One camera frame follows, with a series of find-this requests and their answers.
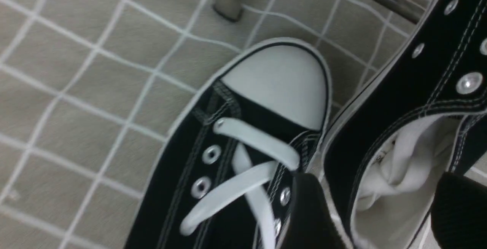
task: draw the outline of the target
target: white rubber toe cap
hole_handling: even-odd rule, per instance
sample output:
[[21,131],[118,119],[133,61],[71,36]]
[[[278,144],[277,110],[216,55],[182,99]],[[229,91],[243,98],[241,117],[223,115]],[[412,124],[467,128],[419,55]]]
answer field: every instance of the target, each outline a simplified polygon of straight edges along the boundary
[[302,48],[279,45],[257,51],[221,80],[239,95],[307,129],[323,127],[325,72],[320,61]]

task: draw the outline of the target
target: metal eyelet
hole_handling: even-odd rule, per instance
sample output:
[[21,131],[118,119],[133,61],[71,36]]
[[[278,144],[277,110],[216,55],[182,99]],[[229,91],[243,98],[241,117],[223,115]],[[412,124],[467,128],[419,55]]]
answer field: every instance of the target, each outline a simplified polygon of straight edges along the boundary
[[425,47],[424,43],[421,43],[418,46],[416,46],[416,48],[412,52],[412,58],[413,59],[417,58],[419,56],[419,54],[421,54],[421,52],[423,52],[424,47]]
[[462,95],[473,93],[474,91],[479,89],[483,79],[484,76],[482,76],[482,74],[480,74],[479,72],[471,72],[465,74],[458,80],[456,85],[456,91]]
[[195,199],[201,199],[208,193],[210,186],[212,186],[210,178],[205,176],[197,179],[191,187],[191,196]]
[[291,189],[289,187],[284,188],[280,193],[280,204],[286,206],[291,199]]
[[275,230],[275,236],[277,237],[280,233],[280,228],[281,228],[281,222],[280,219],[275,219],[274,220],[274,230]]
[[480,53],[487,56],[487,39],[484,39],[482,44],[480,44]]
[[218,160],[220,155],[221,148],[218,145],[212,145],[203,152],[202,160],[205,164],[212,164]]
[[450,13],[452,13],[455,8],[457,7],[458,5],[458,0],[452,0],[448,5],[447,7],[445,8],[445,11],[443,13],[445,13],[445,15],[449,15]]

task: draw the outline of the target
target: black canvas sneaker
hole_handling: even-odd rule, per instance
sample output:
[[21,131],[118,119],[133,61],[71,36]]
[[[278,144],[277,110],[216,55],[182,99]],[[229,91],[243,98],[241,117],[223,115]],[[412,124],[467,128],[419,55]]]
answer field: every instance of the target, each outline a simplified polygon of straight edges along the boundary
[[[462,138],[487,110],[486,8],[487,0],[433,0],[409,42],[330,126],[324,176],[355,247],[408,248],[444,172],[462,176],[482,155],[465,154]],[[475,151],[485,152],[483,138]]]
[[342,248],[321,186],[303,173],[330,102],[309,44],[277,38],[239,55],[176,120],[125,248]]

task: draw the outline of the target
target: black canvas upper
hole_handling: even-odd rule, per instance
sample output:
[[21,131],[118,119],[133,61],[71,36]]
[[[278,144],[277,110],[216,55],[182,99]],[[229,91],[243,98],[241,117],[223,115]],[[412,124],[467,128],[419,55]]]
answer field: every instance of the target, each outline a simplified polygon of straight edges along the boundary
[[[387,138],[426,115],[477,114],[487,109],[487,56],[480,53],[487,38],[487,0],[459,0],[456,9],[445,15],[450,1],[438,1],[412,43],[325,153],[325,176],[348,235],[361,177]],[[421,43],[422,53],[412,58]],[[480,72],[484,82],[477,91],[461,95],[456,83],[469,72]],[[466,166],[459,161],[459,168]]]
[[458,174],[445,173],[431,207],[431,230],[442,249],[487,246],[487,187]]
[[[214,188],[235,176],[231,160],[238,141],[214,134],[212,130],[214,123],[222,117],[243,120],[289,143],[301,156],[298,171],[307,166],[321,135],[321,131],[307,130],[234,93],[217,79],[201,95],[167,143],[126,249],[250,249],[254,237],[259,244],[256,221],[244,197],[201,223],[190,236],[179,233],[181,221],[198,202],[190,194],[193,183],[207,176],[212,180],[211,188]],[[214,164],[205,164],[202,153],[211,145],[219,145],[222,154]],[[251,147],[245,147],[254,165],[272,160]],[[280,218],[283,224],[289,215],[290,204],[283,207],[279,194],[285,187],[289,187],[293,194],[292,174],[279,165],[274,179],[264,185],[275,218]]]

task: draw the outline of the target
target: white stitching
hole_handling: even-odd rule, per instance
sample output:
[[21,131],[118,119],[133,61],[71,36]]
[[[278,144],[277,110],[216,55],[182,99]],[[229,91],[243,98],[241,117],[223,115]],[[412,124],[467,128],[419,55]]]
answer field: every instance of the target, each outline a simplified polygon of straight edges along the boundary
[[[210,97],[209,104],[207,107],[207,111],[210,112],[215,109],[218,103],[217,95],[212,93]],[[161,230],[161,236],[159,237],[159,241],[157,243],[157,248],[163,249],[166,246],[167,236],[169,235],[172,225],[174,224],[175,219],[175,211],[174,209],[179,206],[179,202],[181,201],[181,196],[183,194],[184,188],[186,187],[187,178],[190,175],[190,171],[193,167],[193,164],[196,160],[198,149],[200,148],[205,135],[207,134],[209,126],[203,126],[200,133],[198,133],[198,137],[196,138],[196,142],[193,148],[193,153],[190,153],[189,159],[186,161],[185,167],[183,169],[183,173],[181,174],[178,184],[176,185],[175,192],[173,194],[171,205],[169,207],[169,211],[167,212],[166,218],[164,220],[164,226]]]
[[458,164],[460,162],[460,158],[461,158],[462,153],[463,153],[463,148],[465,146],[465,141],[466,141],[466,136],[468,134],[468,131],[470,131],[470,129],[473,126],[475,126],[475,124],[477,124],[484,116],[485,116],[485,114],[480,115],[480,116],[477,116],[477,117],[474,117],[472,119],[472,121],[468,124],[468,126],[465,127],[465,129],[462,131],[461,147],[460,147],[460,150],[458,151],[458,154],[455,157],[455,162],[454,162],[454,165],[452,167],[452,171],[455,171],[456,170],[456,167],[458,166]]
[[458,45],[458,48],[457,48],[457,50],[455,51],[454,56],[452,57],[452,60],[450,61],[449,65],[448,65],[448,67],[447,67],[447,70],[446,70],[445,72],[443,72],[443,75],[442,75],[442,77],[441,77],[441,79],[440,79],[440,82],[439,82],[439,83],[436,85],[436,87],[435,87],[435,89],[434,89],[434,91],[433,91],[433,94],[431,94],[430,98],[428,99],[427,104],[428,104],[428,103],[430,103],[430,102],[431,102],[431,104],[430,104],[430,105],[428,105],[428,107],[427,107],[427,108],[426,108],[426,110],[424,111],[425,115],[426,115],[426,113],[427,113],[428,109],[431,107],[431,105],[433,104],[433,102],[436,100],[436,98],[437,98],[437,97],[438,97],[438,95],[440,94],[440,92],[443,90],[443,87],[444,87],[444,86],[445,86],[445,84],[447,83],[447,81],[448,81],[448,79],[450,78],[450,76],[452,75],[453,71],[455,71],[455,68],[456,68],[456,66],[458,65],[458,62],[461,60],[461,58],[462,58],[462,56],[463,56],[463,54],[464,54],[464,52],[465,52],[465,50],[466,50],[466,48],[467,48],[468,44],[470,43],[470,40],[471,40],[471,38],[472,38],[472,36],[473,36],[473,33],[474,33],[474,32],[475,32],[475,30],[477,29],[477,26],[478,26],[478,24],[479,24],[479,22],[480,22],[480,19],[482,18],[482,14],[483,14],[483,13],[484,13],[484,11],[485,11],[485,7],[487,6],[487,3],[485,4],[484,8],[482,9],[482,12],[480,13],[479,18],[477,19],[477,22],[476,22],[476,24],[475,24],[475,27],[474,27],[474,29],[472,30],[472,32],[471,32],[471,34],[470,34],[470,36],[468,37],[468,40],[467,40],[466,44],[464,45],[463,51],[461,52],[460,56],[459,56],[459,57],[458,57],[458,59],[456,60],[456,62],[455,62],[455,64],[453,65],[452,69],[450,69],[450,67],[452,66],[452,63],[454,62],[455,57],[456,57],[456,55],[457,55],[457,53],[458,53],[458,51],[459,51],[460,47],[461,47],[461,46],[462,46],[462,44],[463,44],[463,41],[464,41],[465,36],[466,36],[466,34],[467,34],[467,32],[468,32],[468,29],[470,28],[470,25],[472,24],[472,21],[473,21],[473,19],[474,19],[475,15],[477,14],[477,12],[478,12],[478,10],[479,10],[480,6],[482,5],[482,2],[483,2],[483,1],[484,1],[484,0],[480,0],[480,1],[479,1],[479,4],[478,4],[478,5],[477,5],[477,7],[475,8],[475,12],[473,13],[472,17],[470,18],[470,21],[468,22],[468,25],[467,25],[467,27],[466,27],[466,29],[465,29],[465,32],[463,33],[463,36],[462,36],[462,38],[461,38],[460,44]]
[[[306,151],[307,151],[307,142],[310,141],[310,140],[313,140],[313,139],[316,139],[316,138],[320,138],[320,134],[310,134],[310,135],[307,135],[304,137],[304,139],[300,142],[300,143],[297,143],[298,140],[297,138],[299,136],[302,136],[303,134],[306,134],[307,132],[310,132],[310,131],[305,131],[303,133],[300,133],[297,137],[293,138],[291,140],[291,143],[290,145],[294,148],[297,148],[298,146],[303,146],[303,145],[306,145]],[[280,182],[282,181],[282,176],[284,175],[284,172],[285,172],[285,167],[282,165],[282,164],[279,164],[278,166],[278,169],[277,169],[277,173],[276,173],[276,178],[274,179],[275,181],[273,183],[271,183],[267,189],[267,193],[269,193],[270,190],[272,190],[270,193],[269,193],[269,197],[270,197],[270,201],[272,202],[275,198],[275,195],[277,193],[277,189],[279,188],[279,185],[280,185]],[[260,232],[257,232],[257,236],[259,237],[259,247],[258,249],[262,249],[263,248],[263,244],[262,244],[262,237],[260,235]]]
[[[222,83],[220,83],[218,81],[215,82],[214,86],[213,86],[213,90],[219,96],[221,96],[221,98],[223,98],[226,101],[226,103],[229,103],[230,113],[232,114],[232,117],[235,117],[235,118],[242,117],[242,112],[240,110],[240,106],[238,105],[238,103],[233,98],[233,95],[231,94],[231,92]],[[228,152],[232,152],[235,149],[236,145],[237,145],[237,141],[235,141],[234,139],[228,140],[228,143],[226,145],[226,153],[224,153],[224,155],[223,155],[223,157],[225,157],[225,160],[221,163],[220,167],[218,168],[215,183],[218,184],[225,177],[226,172],[228,171],[228,168],[229,168],[228,165],[230,164],[230,160],[231,160],[231,158],[229,158]],[[202,224],[202,226],[200,227],[200,233],[202,232],[203,234],[202,235],[198,234],[198,237],[195,241],[195,245],[194,245],[193,249],[200,249],[200,247],[202,246],[203,241],[205,240],[205,237],[206,237],[206,232],[208,230],[208,227],[211,224],[211,221],[212,221],[212,218],[209,218],[206,221],[206,223]]]

